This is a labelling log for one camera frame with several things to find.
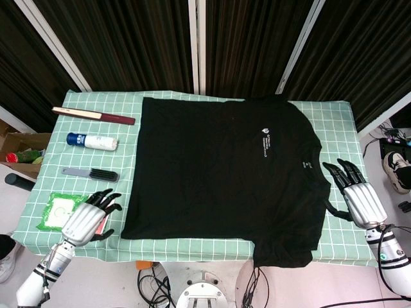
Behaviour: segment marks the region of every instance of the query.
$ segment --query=sneaker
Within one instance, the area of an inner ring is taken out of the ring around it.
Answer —
[[[397,152],[390,152],[385,155],[383,162],[383,169],[389,176],[393,188],[399,194],[408,194],[410,189],[407,189],[403,183],[399,180],[396,171],[399,168],[409,167],[411,164],[407,162],[401,154]]]
[[[13,273],[15,267],[15,255],[21,248],[21,244],[19,242],[15,242],[15,245],[11,252],[0,260],[0,284],[5,282],[8,277],[10,277]]]

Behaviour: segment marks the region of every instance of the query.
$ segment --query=green package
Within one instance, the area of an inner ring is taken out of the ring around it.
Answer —
[[[88,196],[79,194],[51,193],[37,228],[39,230],[61,231],[71,214],[87,199]]]

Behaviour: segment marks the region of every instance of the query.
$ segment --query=table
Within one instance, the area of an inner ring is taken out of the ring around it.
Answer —
[[[46,254],[49,248],[61,240],[61,233],[41,231],[36,226],[52,192],[88,195],[106,188],[121,193],[118,203],[123,211],[110,215],[108,228],[115,230],[106,241],[89,243],[76,249],[80,256],[103,261],[226,261],[252,258],[254,245],[242,239],[165,239],[124,240],[119,235],[124,227],[127,204],[134,175],[137,136],[141,118],[143,97],[184,99],[192,101],[221,101],[227,99],[199,96],[173,91],[145,92],[82,92],[69,91],[63,107],[95,110],[136,118],[133,126],[77,119],[60,115],[50,138],[46,156],[37,183],[22,212],[13,238],[36,254]],[[313,102],[292,101],[310,120],[322,143],[320,161],[337,164],[337,158],[356,164],[365,174],[360,145],[350,104],[346,101]],[[69,132],[111,136],[119,139],[115,152],[69,146]],[[64,176],[63,167],[100,168],[117,171],[119,182],[110,184],[86,178]],[[331,176],[323,169],[326,178]],[[338,209],[346,210],[343,197],[337,187],[331,188],[330,202]],[[352,223],[326,214],[322,236],[314,261],[349,265],[375,265],[374,257],[365,242],[364,231]]]

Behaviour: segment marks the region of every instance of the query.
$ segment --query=robotic arm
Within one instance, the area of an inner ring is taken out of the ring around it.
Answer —
[[[327,201],[332,215],[353,221],[365,231],[365,239],[371,248],[385,285],[404,299],[411,296],[411,263],[392,233],[394,225],[386,225],[387,213],[372,185],[365,181],[360,170],[351,162],[338,159],[346,174],[333,164],[323,162],[338,189],[344,196],[348,212],[334,208]]]
[[[62,229],[63,240],[51,248],[17,290],[18,308],[39,308],[50,299],[49,289],[75,256],[74,249],[90,241],[102,241],[113,234],[113,229],[101,235],[95,234],[105,216],[121,210],[117,203],[107,207],[113,199],[121,196],[114,193],[106,197],[111,192],[112,189],[98,191],[76,209]]]

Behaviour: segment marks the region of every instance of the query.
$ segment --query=cardboard box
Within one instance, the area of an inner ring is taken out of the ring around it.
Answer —
[[[0,137],[6,137],[7,133],[15,133],[17,130],[12,128],[6,122],[0,120]]]
[[[44,150],[47,148],[50,137],[50,133],[8,133],[0,149],[0,164],[8,166],[31,178],[37,178],[41,164],[6,162],[6,154],[24,151],[29,148],[32,150]]]

